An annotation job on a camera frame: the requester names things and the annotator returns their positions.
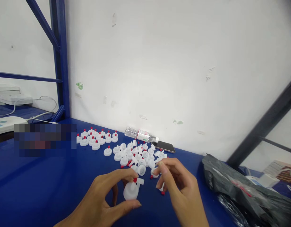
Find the power cord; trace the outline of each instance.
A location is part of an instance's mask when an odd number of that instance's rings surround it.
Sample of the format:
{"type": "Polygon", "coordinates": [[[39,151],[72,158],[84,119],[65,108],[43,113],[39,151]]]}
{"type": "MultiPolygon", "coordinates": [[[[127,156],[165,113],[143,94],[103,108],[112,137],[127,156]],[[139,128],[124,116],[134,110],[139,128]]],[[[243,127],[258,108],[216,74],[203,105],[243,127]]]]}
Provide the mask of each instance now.
{"type": "MultiPolygon", "coordinates": [[[[29,121],[29,120],[32,120],[32,119],[34,119],[34,120],[38,120],[38,121],[43,121],[43,120],[36,119],[36,118],[37,118],[37,117],[40,117],[40,116],[42,116],[42,115],[45,115],[45,114],[53,113],[53,110],[57,107],[57,103],[56,103],[55,99],[53,99],[53,98],[51,98],[51,97],[49,97],[49,96],[41,96],[41,97],[38,98],[38,99],[31,99],[31,98],[18,99],[18,100],[16,100],[16,101],[14,102],[14,108],[13,108],[13,111],[12,111],[12,112],[10,112],[10,113],[8,113],[8,114],[0,114],[0,116],[7,116],[7,115],[10,115],[10,114],[13,114],[14,111],[15,111],[15,108],[16,108],[16,103],[17,103],[17,101],[19,101],[19,100],[41,100],[43,97],[46,97],[46,98],[52,99],[52,100],[55,102],[55,106],[54,106],[54,108],[53,108],[51,111],[48,111],[48,112],[45,112],[45,113],[39,114],[39,115],[37,115],[37,116],[33,116],[33,117],[29,118],[29,119],[25,119],[26,121],[29,121]]],[[[49,121],[43,121],[43,122],[52,123],[52,124],[57,124],[56,122],[49,122],[49,121]]]]}

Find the metal rack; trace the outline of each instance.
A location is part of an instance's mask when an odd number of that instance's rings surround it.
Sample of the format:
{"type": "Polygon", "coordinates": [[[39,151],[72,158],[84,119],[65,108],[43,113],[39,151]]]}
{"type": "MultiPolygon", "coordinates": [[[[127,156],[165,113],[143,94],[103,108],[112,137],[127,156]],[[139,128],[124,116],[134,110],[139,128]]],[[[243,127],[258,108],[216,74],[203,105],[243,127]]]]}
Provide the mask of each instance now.
{"type": "Polygon", "coordinates": [[[50,0],[51,27],[35,0],[26,0],[53,45],[56,79],[0,72],[0,77],[56,83],[59,109],[52,121],[70,117],[65,1],[50,0]]]}
{"type": "Polygon", "coordinates": [[[265,138],[290,109],[291,82],[227,160],[228,165],[238,169],[240,164],[262,141],[291,153],[290,148],[265,138]]]}

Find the finger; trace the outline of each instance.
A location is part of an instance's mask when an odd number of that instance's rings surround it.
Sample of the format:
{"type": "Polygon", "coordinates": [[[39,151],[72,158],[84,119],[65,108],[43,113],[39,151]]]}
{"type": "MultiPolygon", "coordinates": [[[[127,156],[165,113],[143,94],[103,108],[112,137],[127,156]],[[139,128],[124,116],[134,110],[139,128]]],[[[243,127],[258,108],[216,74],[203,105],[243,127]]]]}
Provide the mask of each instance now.
{"type": "Polygon", "coordinates": [[[118,186],[117,186],[117,184],[115,184],[115,185],[112,187],[112,191],[113,191],[113,199],[112,199],[112,203],[113,203],[113,206],[116,206],[116,203],[117,203],[117,196],[118,196],[118,186]]]}
{"type": "Polygon", "coordinates": [[[183,164],[177,158],[164,158],[161,160],[166,166],[170,166],[171,169],[175,168],[180,174],[181,179],[186,186],[192,186],[193,181],[191,179],[191,173],[183,166],[183,164]]]}
{"type": "Polygon", "coordinates": [[[138,200],[127,200],[115,207],[110,208],[109,212],[111,212],[112,223],[128,214],[132,209],[136,209],[140,206],[141,204],[138,200]]]}
{"type": "Polygon", "coordinates": [[[164,183],[163,176],[160,176],[160,178],[159,178],[159,180],[158,180],[158,182],[157,182],[157,184],[156,184],[156,188],[157,188],[157,189],[161,189],[163,183],[164,183]]]}
{"type": "Polygon", "coordinates": [[[128,177],[137,178],[138,174],[133,169],[117,169],[108,173],[102,183],[103,193],[108,194],[115,184],[122,179],[128,179],[128,177]]]}
{"type": "Polygon", "coordinates": [[[160,161],[158,163],[161,175],[163,176],[164,183],[166,184],[168,191],[170,192],[171,198],[176,197],[178,194],[180,194],[179,189],[177,188],[177,185],[175,183],[175,180],[170,172],[170,170],[167,168],[167,166],[164,164],[164,162],[160,161]]]}

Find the blue metal frame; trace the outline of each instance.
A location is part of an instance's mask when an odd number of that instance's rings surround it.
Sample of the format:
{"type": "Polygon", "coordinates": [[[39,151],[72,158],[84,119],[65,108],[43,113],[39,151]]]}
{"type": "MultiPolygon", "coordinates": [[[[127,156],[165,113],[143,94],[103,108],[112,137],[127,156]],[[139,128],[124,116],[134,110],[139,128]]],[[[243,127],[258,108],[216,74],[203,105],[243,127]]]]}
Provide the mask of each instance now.
{"type": "Polygon", "coordinates": [[[51,27],[35,0],[26,0],[53,45],[56,79],[0,72],[0,77],[55,82],[59,110],[54,119],[70,117],[65,1],[50,0],[51,27]]]}

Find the white plastic bottle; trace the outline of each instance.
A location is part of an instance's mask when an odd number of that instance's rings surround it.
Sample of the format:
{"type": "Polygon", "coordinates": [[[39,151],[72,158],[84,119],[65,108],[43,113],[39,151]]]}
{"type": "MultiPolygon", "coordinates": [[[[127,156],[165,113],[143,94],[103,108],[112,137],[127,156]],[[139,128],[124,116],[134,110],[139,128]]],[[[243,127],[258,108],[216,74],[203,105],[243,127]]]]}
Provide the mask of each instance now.
{"type": "Polygon", "coordinates": [[[128,136],[128,137],[132,137],[134,139],[142,140],[142,141],[145,141],[148,143],[150,143],[150,142],[157,143],[159,141],[158,137],[154,137],[149,132],[138,130],[138,129],[132,129],[130,127],[126,128],[124,135],[128,136]]]}

